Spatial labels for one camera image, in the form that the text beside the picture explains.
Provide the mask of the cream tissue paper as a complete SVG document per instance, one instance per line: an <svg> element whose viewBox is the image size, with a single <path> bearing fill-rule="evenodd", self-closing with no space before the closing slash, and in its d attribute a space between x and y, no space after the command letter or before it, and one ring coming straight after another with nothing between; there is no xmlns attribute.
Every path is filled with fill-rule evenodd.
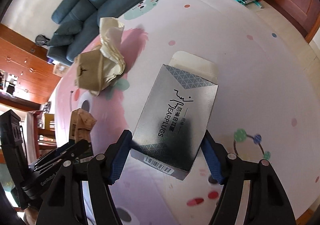
<svg viewBox="0 0 320 225"><path fill-rule="evenodd" d="M103 55L103 84L107 85L120 76L126 67L120 52L124 24L114 17L100 18L100 52Z"/></svg>

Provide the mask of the brown kraft small box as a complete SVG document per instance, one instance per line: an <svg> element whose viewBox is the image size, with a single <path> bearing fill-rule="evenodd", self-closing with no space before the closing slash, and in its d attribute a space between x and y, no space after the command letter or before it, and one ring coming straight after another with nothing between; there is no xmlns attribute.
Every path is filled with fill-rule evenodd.
<svg viewBox="0 0 320 225"><path fill-rule="evenodd" d="M91 130L97 120L86 110L81 108L72 111L69 127L69 141L79 142L84 139L91 142Z"/></svg>

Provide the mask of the dark green small box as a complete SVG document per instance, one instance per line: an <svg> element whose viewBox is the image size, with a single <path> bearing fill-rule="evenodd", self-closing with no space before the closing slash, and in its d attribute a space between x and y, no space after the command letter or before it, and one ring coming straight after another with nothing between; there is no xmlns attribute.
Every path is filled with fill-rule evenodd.
<svg viewBox="0 0 320 225"><path fill-rule="evenodd" d="M82 153L80 156L76 157L75 162L76 163L86 163L89 162L93 158L94 154L91 148L86 150L84 153Z"/></svg>

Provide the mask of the wooden cabinet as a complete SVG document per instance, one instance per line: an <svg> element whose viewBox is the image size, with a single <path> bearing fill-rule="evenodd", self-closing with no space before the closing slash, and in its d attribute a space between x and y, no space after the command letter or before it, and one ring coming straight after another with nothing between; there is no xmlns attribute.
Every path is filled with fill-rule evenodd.
<svg viewBox="0 0 320 225"><path fill-rule="evenodd" d="M49 100L60 77L47 62L47 50L1 25L1 69L17 76L14 95L34 103Z"/></svg>

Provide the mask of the cardboard box on floor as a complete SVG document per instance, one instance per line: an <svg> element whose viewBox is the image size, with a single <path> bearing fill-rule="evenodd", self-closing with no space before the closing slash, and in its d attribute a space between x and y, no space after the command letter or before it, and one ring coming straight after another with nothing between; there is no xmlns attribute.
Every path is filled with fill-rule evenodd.
<svg viewBox="0 0 320 225"><path fill-rule="evenodd" d="M64 75L68 72L69 66L66 66L62 63L55 64L53 67L53 74L58 77L64 77Z"/></svg>

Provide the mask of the silver earplugs box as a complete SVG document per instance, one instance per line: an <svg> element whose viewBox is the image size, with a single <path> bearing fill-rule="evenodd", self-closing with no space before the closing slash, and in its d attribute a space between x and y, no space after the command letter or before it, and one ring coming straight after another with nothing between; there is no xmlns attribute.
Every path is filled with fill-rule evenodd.
<svg viewBox="0 0 320 225"><path fill-rule="evenodd" d="M196 159L218 90L217 66L185 51L163 64L132 138L131 156L179 180Z"/></svg>

